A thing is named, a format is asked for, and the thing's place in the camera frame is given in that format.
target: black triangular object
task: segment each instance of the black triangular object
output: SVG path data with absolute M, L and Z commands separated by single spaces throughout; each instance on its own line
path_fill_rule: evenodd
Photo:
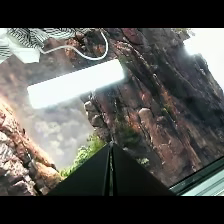
M 167 187 L 116 144 L 113 144 L 112 164 L 114 195 L 174 196 Z
M 110 145 L 104 146 L 48 196 L 104 196 L 109 193 Z

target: fluorescent light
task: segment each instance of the fluorescent light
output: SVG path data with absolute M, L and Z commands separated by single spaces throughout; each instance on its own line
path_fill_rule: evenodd
M 124 78 L 118 59 L 41 82 L 27 88 L 33 108 L 43 108 Z

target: white cord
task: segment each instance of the white cord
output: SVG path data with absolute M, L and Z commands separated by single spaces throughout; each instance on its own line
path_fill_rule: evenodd
M 98 57 L 98 58 L 88 57 L 88 56 L 84 55 L 83 53 L 81 53 L 79 50 L 77 50 L 75 47 L 70 46 L 70 45 L 59 46 L 59 47 L 56 47 L 56 48 L 51 49 L 51 50 L 49 50 L 49 51 L 43 51 L 41 48 L 40 48 L 39 50 L 40 50 L 40 52 L 41 52 L 42 54 L 48 54 L 48 53 L 50 53 L 50 52 L 53 52 L 53 51 L 56 51 L 56 50 L 59 50 L 59 49 L 62 49 L 62 48 L 71 48 L 71 49 L 73 49 L 76 53 L 78 53 L 80 56 L 82 56 L 82 57 L 85 58 L 85 59 L 88 59 L 88 60 L 91 60 L 91 61 L 101 60 L 101 59 L 105 58 L 105 56 L 107 55 L 107 52 L 108 52 L 108 41 L 107 41 L 106 37 L 104 36 L 104 34 L 103 34 L 102 32 L 100 32 L 100 33 L 101 33 L 103 39 L 105 40 L 105 43 L 106 43 L 106 50 L 105 50 L 104 54 L 103 54 L 102 56 Z

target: sky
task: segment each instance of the sky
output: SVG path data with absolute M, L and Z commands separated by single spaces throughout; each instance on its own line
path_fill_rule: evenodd
M 184 42 L 189 54 L 201 53 L 213 77 L 224 90 L 224 28 L 192 28 L 194 37 Z

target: striped fabric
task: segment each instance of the striped fabric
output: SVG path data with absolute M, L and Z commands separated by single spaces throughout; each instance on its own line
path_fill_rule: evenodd
M 12 36 L 25 48 L 43 48 L 48 38 L 67 39 L 74 37 L 77 32 L 86 34 L 90 28 L 7 28 L 7 36 Z M 3 41 L 0 33 L 0 61 L 12 55 L 7 41 Z

